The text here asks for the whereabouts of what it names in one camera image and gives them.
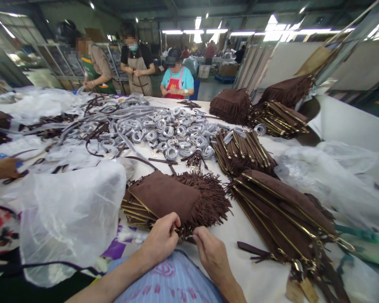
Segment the person's hand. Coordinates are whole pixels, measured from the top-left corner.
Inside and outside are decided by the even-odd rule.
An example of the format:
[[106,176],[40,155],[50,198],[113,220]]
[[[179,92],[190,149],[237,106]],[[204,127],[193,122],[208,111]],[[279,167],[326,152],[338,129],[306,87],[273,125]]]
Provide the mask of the person's hand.
[[128,67],[125,68],[125,72],[127,74],[133,74],[133,68],[128,66]]
[[136,71],[133,71],[133,74],[137,77],[143,76],[143,71],[140,69],[137,69]]
[[181,95],[182,91],[178,88],[172,88],[168,91],[172,95]]
[[171,213],[156,221],[149,236],[138,250],[141,258],[154,267],[172,254],[178,243],[178,234],[174,231],[181,226],[180,218]]
[[0,159],[0,179],[17,178],[19,173],[17,171],[17,162],[20,159],[4,158]]
[[93,89],[96,85],[94,84],[93,81],[88,81],[87,84],[85,85],[86,88],[88,89]]
[[233,286],[236,280],[230,269],[224,243],[204,226],[197,227],[192,237],[198,246],[201,263],[216,286],[219,289]]

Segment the sleeve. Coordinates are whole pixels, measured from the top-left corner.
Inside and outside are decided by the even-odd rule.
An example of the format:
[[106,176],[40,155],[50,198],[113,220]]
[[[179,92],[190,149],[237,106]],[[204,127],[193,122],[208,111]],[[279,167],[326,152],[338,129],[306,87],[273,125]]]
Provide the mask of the sleeve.
[[128,64],[128,48],[126,46],[123,46],[121,50],[121,63]]
[[109,66],[108,58],[104,51],[100,47],[93,45],[91,47],[91,55],[93,57],[92,59],[94,68],[95,65],[98,67],[98,70],[96,70],[96,72],[108,78],[112,78],[114,74],[111,70],[111,67]]
[[194,78],[191,75],[191,72],[189,69],[184,69],[184,84],[182,86],[182,89],[194,89]]
[[163,85],[165,88],[167,88],[168,86],[168,82],[170,81],[170,70],[166,70],[164,76],[163,76],[163,80],[161,81],[161,85]]
[[153,63],[152,53],[150,52],[150,49],[146,45],[141,44],[140,46],[142,48],[142,58],[143,58],[144,64],[146,65],[147,68],[149,68],[150,64]]

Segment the apron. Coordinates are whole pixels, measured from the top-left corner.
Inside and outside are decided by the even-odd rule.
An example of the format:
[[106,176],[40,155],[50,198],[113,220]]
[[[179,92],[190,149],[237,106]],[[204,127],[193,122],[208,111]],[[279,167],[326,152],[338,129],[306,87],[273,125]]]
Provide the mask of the apron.
[[[128,66],[133,69],[147,70],[146,64],[144,63],[143,57],[141,55],[140,48],[141,47],[139,45],[139,58],[136,58],[135,55],[133,55],[133,58],[131,58],[131,51],[128,51]],[[153,94],[152,82],[150,81],[149,75],[140,76],[140,82],[139,78],[133,74],[128,74],[128,79],[131,93],[141,93],[144,96],[151,96]]]
[[[173,73],[171,72],[170,81],[168,82],[168,86],[166,87],[167,91],[172,88],[182,89],[182,75],[183,74],[184,74],[184,67],[181,67],[181,74],[179,78],[173,78]],[[170,99],[184,99],[184,96],[182,95],[173,95],[170,93],[168,93],[165,97],[170,98]]]
[[[84,55],[81,57],[81,60],[83,61],[84,69],[87,72],[87,75],[90,81],[94,81],[95,79],[98,79],[101,76],[100,74],[97,74],[96,70],[94,69],[94,66],[91,62],[91,55]],[[112,79],[106,83],[103,83],[102,85],[97,85],[94,89],[98,93],[107,93],[107,94],[117,93],[115,91],[115,86]]]

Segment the green apron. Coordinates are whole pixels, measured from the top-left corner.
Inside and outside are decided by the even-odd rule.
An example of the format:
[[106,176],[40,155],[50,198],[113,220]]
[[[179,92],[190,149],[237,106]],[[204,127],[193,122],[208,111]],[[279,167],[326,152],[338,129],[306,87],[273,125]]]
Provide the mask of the green apron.
[[[100,74],[97,74],[96,70],[94,69],[94,66],[91,62],[91,55],[84,55],[81,57],[81,60],[83,61],[83,66],[85,68],[85,71],[87,72],[87,75],[90,81],[94,81],[95,79],[98,79],[101,76]],[[112,82],[112,79],[106,83],[103,83],[102,85],[97,85],[94,89],[98,93],[107,93],[107,94],[117,93],[114,87],[114,83]]]

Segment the red apron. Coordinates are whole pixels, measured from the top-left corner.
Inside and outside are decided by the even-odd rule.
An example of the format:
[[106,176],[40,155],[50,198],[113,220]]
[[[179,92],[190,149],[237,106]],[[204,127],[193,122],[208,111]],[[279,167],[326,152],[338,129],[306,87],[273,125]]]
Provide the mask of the red apron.
[[[166,88],[167,91],[169,91],[172,88],[182,89],[182,75],[183,74],[184,74],[184,67],[181,68],[180,78],[173,78],[173,73],[171,72],[170,81],[168,82],[168,86]],[[184,99],[184,96],[182,95],[173,95],[170,93],[168,93],[165,97],[171,98],[171,99]]]

